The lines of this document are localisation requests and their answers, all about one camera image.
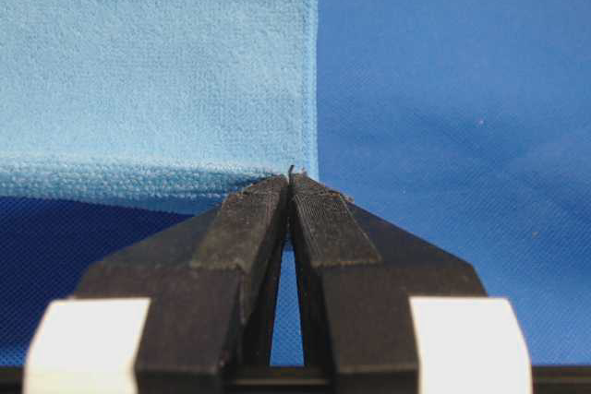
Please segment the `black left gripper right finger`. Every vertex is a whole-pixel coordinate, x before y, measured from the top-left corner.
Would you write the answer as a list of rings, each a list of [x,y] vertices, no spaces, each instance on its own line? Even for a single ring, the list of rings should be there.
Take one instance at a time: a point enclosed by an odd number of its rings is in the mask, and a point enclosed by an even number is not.
[[[483,296],[474,268],[301,173],[290,177],[304,362],[337,393],[416,393],[410,296]]]

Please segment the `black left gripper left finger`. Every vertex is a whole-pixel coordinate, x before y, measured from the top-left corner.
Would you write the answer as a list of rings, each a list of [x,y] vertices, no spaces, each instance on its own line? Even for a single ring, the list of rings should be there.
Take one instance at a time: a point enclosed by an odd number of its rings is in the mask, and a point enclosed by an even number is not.
[[[140,392],[219,393],[231,368],[269,363],[287,197],[270,177],[88,268],[77,297],[151,301]]]

